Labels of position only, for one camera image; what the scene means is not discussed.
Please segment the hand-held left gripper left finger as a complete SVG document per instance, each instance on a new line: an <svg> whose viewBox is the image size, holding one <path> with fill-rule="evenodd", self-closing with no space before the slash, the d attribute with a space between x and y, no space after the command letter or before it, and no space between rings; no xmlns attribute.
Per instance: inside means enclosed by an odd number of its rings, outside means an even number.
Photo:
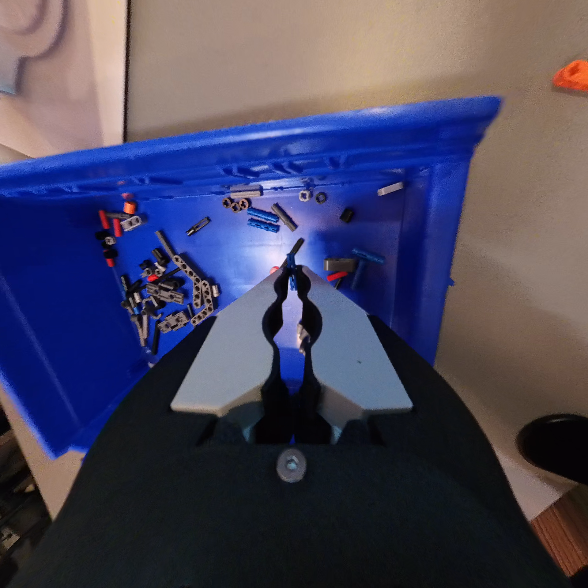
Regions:
<svg viewBox="0 0 588 588"><path fill-rule="evenodd" d="M258 441L287 441L288 388L275 342L287 295L288 271L278 269L220 311L171 409L227 417Z"/></svg>

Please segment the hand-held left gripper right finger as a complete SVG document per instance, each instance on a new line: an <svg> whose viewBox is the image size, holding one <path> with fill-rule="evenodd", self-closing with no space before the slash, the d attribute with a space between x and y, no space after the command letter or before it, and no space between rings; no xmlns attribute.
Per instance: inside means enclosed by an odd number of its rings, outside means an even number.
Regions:
<svg viewBox="0 0 588 588"><path fill-rule="evenodd" d="M306 266L299 268L298 295L309 411L327 423L330 443L349 421L411 411L413 403L369 315Z"/></svg>

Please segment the blue bin with tag label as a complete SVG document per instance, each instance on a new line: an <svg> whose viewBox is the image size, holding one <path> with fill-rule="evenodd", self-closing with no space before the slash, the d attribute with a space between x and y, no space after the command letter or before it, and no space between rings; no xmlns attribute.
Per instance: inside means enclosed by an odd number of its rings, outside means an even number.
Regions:
<svg viewBox="0 0 588 588"><path fill-rule="evenodd" d="M435 363L470 161L501 99L375 107L1 166L1 381L51 458L86 452L189 332L142 346L122 277L153 250L212 285L219 312L279 266L378 254L341 292Z"/></svg>

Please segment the pile of loose brick parts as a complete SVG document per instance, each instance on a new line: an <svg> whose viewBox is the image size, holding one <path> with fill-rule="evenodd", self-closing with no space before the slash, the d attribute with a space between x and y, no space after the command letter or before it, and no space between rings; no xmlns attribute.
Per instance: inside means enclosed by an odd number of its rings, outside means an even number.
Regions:
<svg viewBox="0 0 588 588"><path fill-rule="evenodd" d="M98 205L95 234L121 274L121 306L143 347L197 325L280 267L309 266L369 313L393 317L403 184L237 185Z"/></svg>

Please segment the black padded case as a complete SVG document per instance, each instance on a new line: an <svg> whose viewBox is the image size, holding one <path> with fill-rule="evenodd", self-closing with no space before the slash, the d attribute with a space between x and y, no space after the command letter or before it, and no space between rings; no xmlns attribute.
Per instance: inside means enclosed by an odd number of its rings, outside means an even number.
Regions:
<svg viewBox="0 0 588 588"><path fill-rule="evenodd" d="M533 466L587 486L587 417L538 417L521 428L516 445Z"/></svg>

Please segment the white document stand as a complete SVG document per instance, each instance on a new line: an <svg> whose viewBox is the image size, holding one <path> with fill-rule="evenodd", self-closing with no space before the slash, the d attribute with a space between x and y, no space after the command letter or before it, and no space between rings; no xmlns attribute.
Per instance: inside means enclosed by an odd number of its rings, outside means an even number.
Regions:
<svg viewBox="0 0 588 588"><path fill-rule="evenodd" d="M125 140L130 1L1 1L1 164Z"/></svg>

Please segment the small orange brick beam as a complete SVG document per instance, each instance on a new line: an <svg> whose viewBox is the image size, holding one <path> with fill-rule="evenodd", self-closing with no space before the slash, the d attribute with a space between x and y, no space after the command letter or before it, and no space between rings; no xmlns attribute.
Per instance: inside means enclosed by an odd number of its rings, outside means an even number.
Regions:
<svg viewBox="0 0 588 588"><path fill-rule="evenodd" d="M587 60L575 60L559 70L552 79L556 88L587 93Z"/></svg>

